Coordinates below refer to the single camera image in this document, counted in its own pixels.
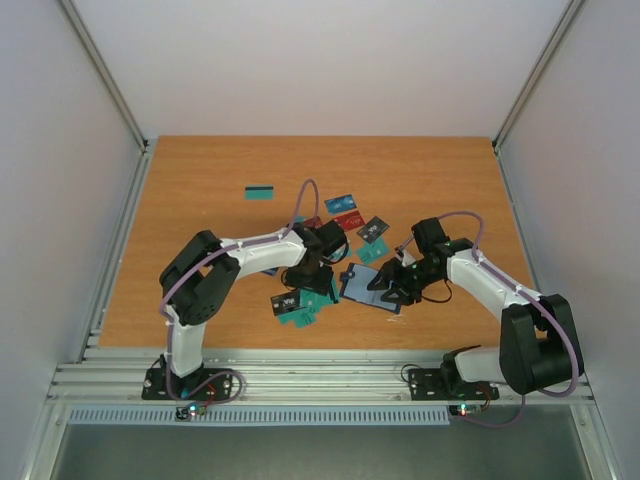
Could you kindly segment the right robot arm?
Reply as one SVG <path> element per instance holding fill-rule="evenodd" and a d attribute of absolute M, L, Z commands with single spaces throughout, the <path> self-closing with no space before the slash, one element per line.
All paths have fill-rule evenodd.
<path fill-rule="evenodd" d="M 560 294 L 543 295 L 495 266 L 478 239 L 452 239 L 441 220 L 431 217 L 411 228 L 420 253 L 412 259 L 405 246 L 378 270 L 367 288 L 385 302 L 410 306 L 439 281 L 464 289 L 500 324 L 496 347 L 466 347 L 444 355 L 444 390 L 463 396 L 478 382 L 505 384 L 519 395 L 540 392 L 567 397 L 577 388 L 584 361 L 572 310 Z"/>

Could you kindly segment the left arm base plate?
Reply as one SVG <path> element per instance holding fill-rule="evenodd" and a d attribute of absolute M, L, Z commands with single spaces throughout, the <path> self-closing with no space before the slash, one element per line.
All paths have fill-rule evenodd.
<path fill-rule="evenodd" d="M 200 368 L 184 378 L 170 372 L 173 394 L 169 393 L 165 368 L 150 368 L 145 374 L 141 399 L 147 401 L 208 401 L 221 402 L 231 397 L 237 384 L 229 370 Z"/>

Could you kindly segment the navy blue card holder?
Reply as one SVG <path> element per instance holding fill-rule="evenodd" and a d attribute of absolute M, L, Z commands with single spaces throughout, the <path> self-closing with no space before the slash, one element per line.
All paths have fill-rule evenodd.
<path fill-rule="evenodd" d="M 365 306 L 398 314 L 401 310 L 400 305 L 383 301 L 381 299 L 382 291 L 368 289 L 368 284 L 377 273 L 377 270 L 369 266 L 350 263 L 347 270 L 339 275 L 340 296 Z"/>

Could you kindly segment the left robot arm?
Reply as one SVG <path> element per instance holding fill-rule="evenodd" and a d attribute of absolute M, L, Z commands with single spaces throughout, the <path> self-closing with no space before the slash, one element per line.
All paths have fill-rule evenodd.
<path fill-rule="evenodd" d="M 236 281 L 282 269 L 286 288 L 327 295 L 332 290 L 332 266 L 348 247 L 345 231 L 334 220 L 319 227 L 295 223 L 244 239 L 220 239 L 209 230 L 196 234 L 160 276 L 159 310 L 169 328 L 164 353 L 167 388 L 179 398 L 199 391 L 206 323 L 221 309 Z"/>

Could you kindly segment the green card with stripe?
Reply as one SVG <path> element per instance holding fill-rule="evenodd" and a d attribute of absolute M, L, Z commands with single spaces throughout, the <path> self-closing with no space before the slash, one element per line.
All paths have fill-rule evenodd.
<path fill-rule="evenodd" d="M 319 312 L 324 307 L 338 304 L 340 297 L 336 280 L 332 280 L 331 287 L 325 295 L 311 292 L 309 290 L 302 290 L 300 292 L 300 301 L 302 306 L 315 312 Z"/>

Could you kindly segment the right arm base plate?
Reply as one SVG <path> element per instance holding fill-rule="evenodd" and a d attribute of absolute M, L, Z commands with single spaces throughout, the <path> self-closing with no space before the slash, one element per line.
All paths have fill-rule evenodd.
<path fill-rule="evenodd" d="M 411 399 L 414 401 L 498 400 L 497 387 L 488 382 L 463 381 L 457 373 L 442 369 L 410 368 L 405 372 Z"/>

